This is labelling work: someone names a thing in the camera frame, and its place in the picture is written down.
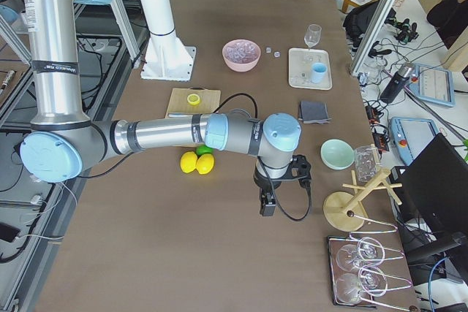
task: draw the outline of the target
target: brown table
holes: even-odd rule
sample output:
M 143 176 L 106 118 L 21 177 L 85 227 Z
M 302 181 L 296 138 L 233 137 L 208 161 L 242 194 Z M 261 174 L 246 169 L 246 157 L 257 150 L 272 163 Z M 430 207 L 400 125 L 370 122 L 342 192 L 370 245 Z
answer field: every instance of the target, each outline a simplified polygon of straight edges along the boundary
M 261 217 L 249 156 L 217 151 L 215 169 L 201 176 L 178 168 L 186 148 L 134 155 L 105 178 L 87 183 L 36 311 L 339 311 L 331 303 L 325 238 L 344 233 L 327 223 L 322 202 L 350 182 L 350 170 L 328 169 L 320 160 L 320 146 L 340 138 L 355 148 L 369 144 L 371 135 L 357 81 L 347 73 L 350 56 L 335 0 L 171 2 L 178 36 L 185 45 L 197 46 L 192 80 L 141 80 L 135 70 L 115 118 L 162 118 L 172 87 L 220 89 L 222 100 L 245 91 L 257 100 L 261 118 L 274 112 L 296 115 L 302 99 L 326 102 L 331 123 L 303 125 L 296 151 L 312 163 L 312 214 L 301 223 L 279 211 Z M 323 27 L 317 48 L 330 54 L 329 91 L 294 89 L 287 83 L 287 51 L 304 47 L 309 23 Z M 270 46 L 281 57 L 263 54 L 252 71 L 233 72 L 221 49 L 235 38 Z M 245 98 L 223 110 L 234 107 L 253 111 Z M 306 208 L 297 183 L 281 185 L 278 197 L 295 216 Z M 392 218 L 383 192 L 364 205 L 372 218 Z M 400 245 L 397 235 L 383 241 Z M 383 268 L 409 276 L 404 261 Z M 380 301 L 408 306 L 415 304 L 415 296 L 410 289 Z

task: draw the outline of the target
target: black sleeve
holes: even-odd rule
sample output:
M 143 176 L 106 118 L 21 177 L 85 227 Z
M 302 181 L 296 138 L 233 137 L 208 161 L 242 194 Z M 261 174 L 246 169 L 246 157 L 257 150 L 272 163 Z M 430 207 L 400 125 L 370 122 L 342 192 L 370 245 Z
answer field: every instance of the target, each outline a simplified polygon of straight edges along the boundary
M 427 14 L 427 21 L 434 27 L 442 27 L 455 12 L 459 3 L 457 0 L 442 0 Z

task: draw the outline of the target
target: yellow fruit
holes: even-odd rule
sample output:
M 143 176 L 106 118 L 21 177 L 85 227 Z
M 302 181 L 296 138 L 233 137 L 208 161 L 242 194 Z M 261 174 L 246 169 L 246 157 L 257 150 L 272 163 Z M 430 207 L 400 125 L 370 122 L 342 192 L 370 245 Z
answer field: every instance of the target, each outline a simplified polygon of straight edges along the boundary
M 181 157 L 181 170 L 184 173 L 190 173 L 197 166 L 197 154 L 193 151 L 187 151 Z
M 197 171 L 201 175 L 209 173 L 214 167 L 214 157 L 210 153 L 206 153 L 197 161 Z

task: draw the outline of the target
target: computer monitor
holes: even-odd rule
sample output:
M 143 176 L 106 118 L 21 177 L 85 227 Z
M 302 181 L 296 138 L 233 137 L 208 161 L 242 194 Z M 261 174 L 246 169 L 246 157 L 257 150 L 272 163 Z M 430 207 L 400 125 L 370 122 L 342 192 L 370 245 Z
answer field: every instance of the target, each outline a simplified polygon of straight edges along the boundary
M 401 175 L 401 183 L 441 247 L 455 233 L 468 237 L 468 164 L 445 137 L 434 137 Z M 468 283 L 468 246 L 443 251 Z

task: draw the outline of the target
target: wooden stand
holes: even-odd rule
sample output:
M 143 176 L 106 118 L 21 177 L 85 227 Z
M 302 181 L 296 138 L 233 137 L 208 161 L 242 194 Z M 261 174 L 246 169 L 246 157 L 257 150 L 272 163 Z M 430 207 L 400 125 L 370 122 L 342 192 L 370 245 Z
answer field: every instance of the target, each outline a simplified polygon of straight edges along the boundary
M 388 193 L 395 199 L 395 202 L 401 205 L 401 200 L 393 191 L 393 188 L 400 187 L 401 184 L 390 185 L 386 181 L 386 178 L 390 175 L 389 169 L 382 168 L 365 186 L 358 186 L 354 170 L 351 173 L 353 184 L 343 184 L 343 186 L 354 189 L 355 195 L 353 196 L 344 191 L 337 191 L 328 195 L 323 203 L 323 213 L 328 223 L 344 232 L 353 232 L 363 226 L 364 220 L 349 216 L 348 211 L 352 211 L 359 217 L 367 218 L 366 210 L 361 201 L 375 189 L 387 189 Z

